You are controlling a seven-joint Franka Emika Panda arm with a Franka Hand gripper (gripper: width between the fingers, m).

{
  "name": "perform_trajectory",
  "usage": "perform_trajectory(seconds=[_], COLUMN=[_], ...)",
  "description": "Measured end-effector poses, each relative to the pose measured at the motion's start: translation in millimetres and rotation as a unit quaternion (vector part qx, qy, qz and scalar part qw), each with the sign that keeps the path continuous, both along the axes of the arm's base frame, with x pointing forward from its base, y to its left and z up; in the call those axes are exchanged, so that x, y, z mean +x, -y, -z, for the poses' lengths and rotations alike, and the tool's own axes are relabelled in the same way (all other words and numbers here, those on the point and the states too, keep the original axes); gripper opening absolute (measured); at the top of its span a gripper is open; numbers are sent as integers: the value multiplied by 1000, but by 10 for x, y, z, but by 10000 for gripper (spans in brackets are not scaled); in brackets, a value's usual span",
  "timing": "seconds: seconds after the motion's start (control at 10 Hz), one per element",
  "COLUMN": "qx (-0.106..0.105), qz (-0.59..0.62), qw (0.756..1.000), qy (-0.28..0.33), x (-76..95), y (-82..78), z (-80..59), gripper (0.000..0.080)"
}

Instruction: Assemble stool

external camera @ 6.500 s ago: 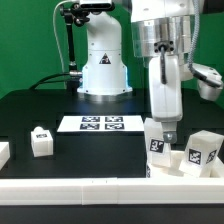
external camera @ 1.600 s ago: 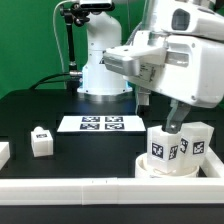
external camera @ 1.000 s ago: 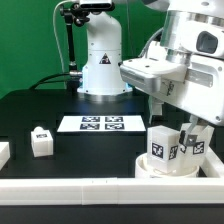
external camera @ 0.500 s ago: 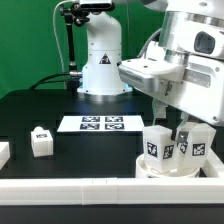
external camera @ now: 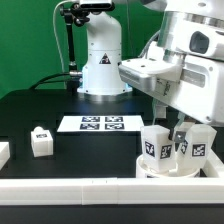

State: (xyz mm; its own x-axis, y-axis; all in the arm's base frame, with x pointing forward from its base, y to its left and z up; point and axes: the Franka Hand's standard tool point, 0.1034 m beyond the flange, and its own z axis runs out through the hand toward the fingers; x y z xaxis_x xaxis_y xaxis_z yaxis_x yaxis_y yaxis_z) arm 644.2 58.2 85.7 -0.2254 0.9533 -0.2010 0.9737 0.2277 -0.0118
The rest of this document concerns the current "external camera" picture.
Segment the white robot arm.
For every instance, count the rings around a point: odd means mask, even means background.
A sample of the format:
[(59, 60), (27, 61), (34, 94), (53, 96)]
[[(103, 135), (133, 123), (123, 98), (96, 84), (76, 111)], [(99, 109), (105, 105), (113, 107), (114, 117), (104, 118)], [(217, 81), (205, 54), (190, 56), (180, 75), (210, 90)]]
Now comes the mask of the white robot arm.
[(224, 127), (224, 0), (140, 0), (164, 13), (159, 38), (122, 60), (121, 27), (106, 11), (119, 0), (81, 0), (89, 13), (83, 90), (132, 87), (209, 126)]

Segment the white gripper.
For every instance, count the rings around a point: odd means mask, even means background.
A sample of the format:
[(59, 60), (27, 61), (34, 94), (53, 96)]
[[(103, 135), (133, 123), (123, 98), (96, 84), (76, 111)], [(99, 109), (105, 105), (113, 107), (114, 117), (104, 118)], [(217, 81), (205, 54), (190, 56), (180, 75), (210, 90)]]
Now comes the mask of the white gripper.
[(167, 105), (180, 111), (169, 135), (173, 142), (185, 139), (186, 115), (224, 126), (224, 62), (190, 55), (183, 64), (137, 58), (122, 61), (119, 73), (124, 82), (155, 98), (152, 124), (166, 118)]

